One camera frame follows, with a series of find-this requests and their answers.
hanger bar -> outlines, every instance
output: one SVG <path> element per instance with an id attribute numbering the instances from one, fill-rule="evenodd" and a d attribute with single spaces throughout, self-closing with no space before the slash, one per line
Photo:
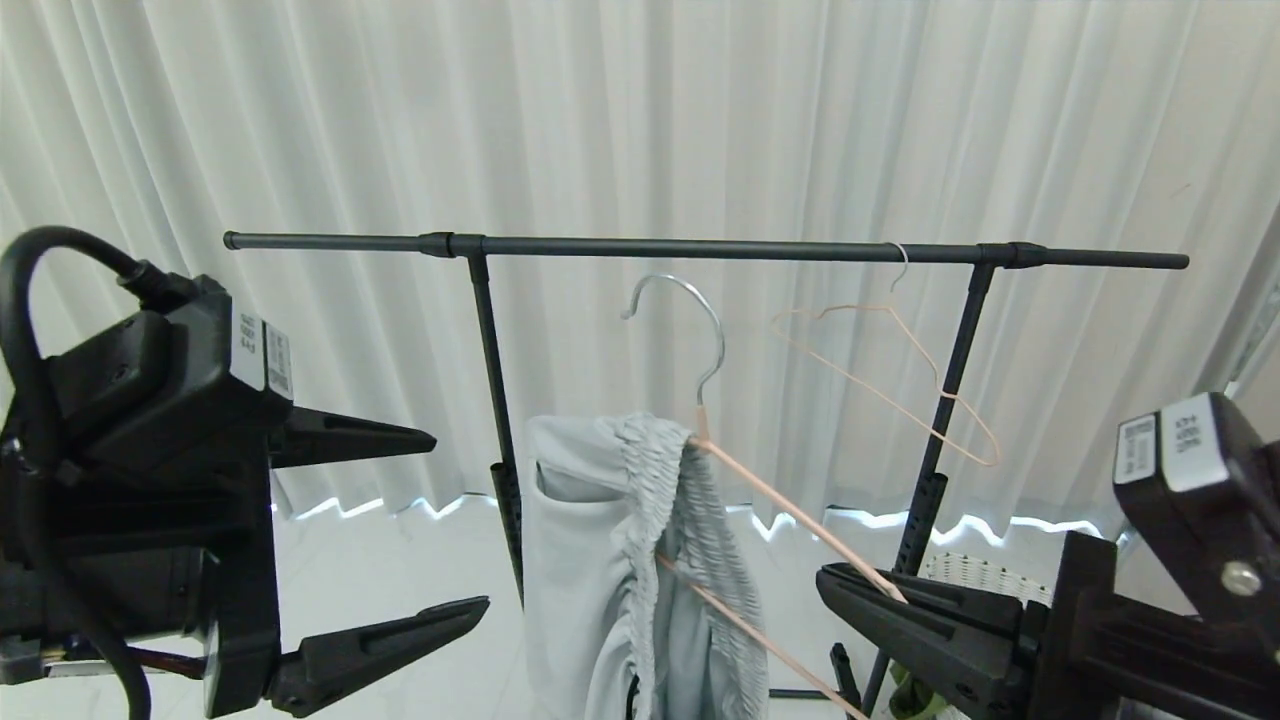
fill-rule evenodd
<path id="1" fill-rule="evenodd" d="M 722 260 L 814 260 L 829 263 L 911 263 L 1034 268 L 1076 265 L 1180 270 L 1187 255 L 1119 250 L 1059 250 L 1030 242 L 979 245 L 891 245 L 884 242 L 768 242 L 741 240 L 649 240 L 595 237 L 489 237 L 434 232 L 420 236 L 285 234 L 228 232 L 230 250 L 362 250 L 424 252 L 436 258 L 543 255 L 576 258 L 709 258 Z"/>

white curtain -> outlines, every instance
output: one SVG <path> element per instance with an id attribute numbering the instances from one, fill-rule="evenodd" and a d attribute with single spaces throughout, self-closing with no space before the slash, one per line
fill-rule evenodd
<path id="1" fill-rule="evenodd" d="M 1001 439 L 947 450 L 943 525 L 1114 527 L 1117 421 L 1206 374 L 1280 201 L 1275 3 L 0 0 L 0 234 L 81 227 L 207 273 L 293 343 L 300 405 L 413 425 L 425 457 L 282 474 L 294 511 L 442 507 L 498 459 L 461 260 L 223 249 L 244 232 L 645 236 L 1179 251 L 1187 272 L 1000 272 L 961 393 Z M 891 302 L 946 364 L 964 266 L 492 261 L 517 451 L 534 414 L 692 423 L 719 310 L 719 443 L 812 511 L 905 507 L 925 433 L 767 327 Z M 46 352 L 129 311 L 54 258 Z M 791 325 L 928 421 L 883 316 Z M 991 448 L 957 413 L 952 436 Z M 753 497 L 732 480 L 728 497 Z M 756 505 L 768 516 L 773 509 Z"/>

black clothing rack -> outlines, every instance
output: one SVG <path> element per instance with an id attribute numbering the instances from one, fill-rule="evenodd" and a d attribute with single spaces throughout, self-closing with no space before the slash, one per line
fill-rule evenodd
<path id="1" fill-rule="evenodd" d="M 511 418 L 507 411 L 507 389 L 503 384 L 502 360 L 498 354 L 498 328 L 489 288 L 490 255 L 541 255 L 591 258 L 704 258 L 721 260 L 809 260 L 824 263 L 902 263 L 904 254 L 911 263 L 945 263 L 972 265 L 969 291 L 960 327 L 956 331 L 951 359 L 947 363 L 943 392 L 960 391 L 969 351 L 973 347 L 982 305 L 997 269 L 1019 270 L 1042 265 L 1074 265 L 1094 268 L 1151 268 L 1179 270 L 1187 268 L 1187 255 L 1167 252 L 1123 252 L 1115 250 L 1059 250 L 1030 242 L 979 245 L 892 245 L 838 242 L 753 242 L 716 240 L 630 240 L 586 237 L 488 237 L 483 234 L 434 232 L 420 236 L 352 236 L 352 234 L 264 234 L 228 232 L 223 242 L 230 250 L 357 250 L 383 252 L 421 252 L 435 258 L 465 258 L 471 270 L 480 338 L 484 343 L 485 369 L 493 414 L 498 425 L 500 461 L 490 466 L 498 510 L 502 514 L 516 588 L 524 598 L 524 564 L 520 550 L 520 479 L 512 445 Z M 933 414 L 933 430 L 946 434 L 951 424 L 952 398 L 941 396 Z M 899 543 L 893 571 L 915 574 L 920 569 L 929 543 L 946 478 L 938 470 L 942 441 L 931 434 L 920 459 L 915 495 L 908 512 L 906 527 Z M 876 659 L 864 697 L 864 711 L 876 706 L 888 657 Z"/>

white floor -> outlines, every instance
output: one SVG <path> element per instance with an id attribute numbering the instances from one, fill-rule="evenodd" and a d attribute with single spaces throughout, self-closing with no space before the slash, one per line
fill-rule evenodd
<path id="1" fill-rule="evenodd" d="M 836 561 L 808 530 L 780 523 L 767 541 L 750 512 L 731 520 L 764 594 L 767 629 L 819 676 L 833 680 L 827 653 L 842 642 L 854 675 L 865 683 L 874 650 L 837 620 L 813 589 L 814 571 Z M 892 564 L 900 528 L 868 529 L 851 519 L 827 525 L 879 566 Z M 978 532 L 955 533 L 929 553 L 965 552 L 1051 584 L 1061 534 L 1014 528 L 996 547 Z M 324 720 L 471 720 L 529 716 L 531 693 L 524 674 L 521 612 L 506 544 L 493 503 L 468 498 L 444 518 L 415 507 L 398 516 L 381 510 L 340 518 L 337 510 L 305 521 L 276 521 L 280 609 L 285 650 L 300 638 L 411 615 L 451 600 L 488 594 L 492 607 L 468 635 L 413 666 L 316 715 Z M 1183 609 L 1184 601 L 1149 553 L 1139 550 L 1120 573 L 1120 589 L 1147 602 Z M 156 647 L 198 652 L 191 641 Z M 774 688 L 805 688 L 781 662 L 771 667 Z M 202 717 L 200 683 L 151 675 L 154 720 Z M 838 719 L 827 702 L 773 701 L 773 717 Z M 114 678 L 54 679 L 0 692 L 3 720 L 124 717 Z M 288 717 L 266 703 L 238 717 Z"/>

green cloth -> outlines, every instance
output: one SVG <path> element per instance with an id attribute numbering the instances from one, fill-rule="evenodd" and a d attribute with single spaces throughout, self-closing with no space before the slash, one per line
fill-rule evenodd
<path id="1" fill-rule="evenodd" d="M 950 703 L 923 680 L 916 680 L 897 662 L 890 666 L 897 689 L 888 698 L 888 711 L 895 720 L 928 720 Z"/>

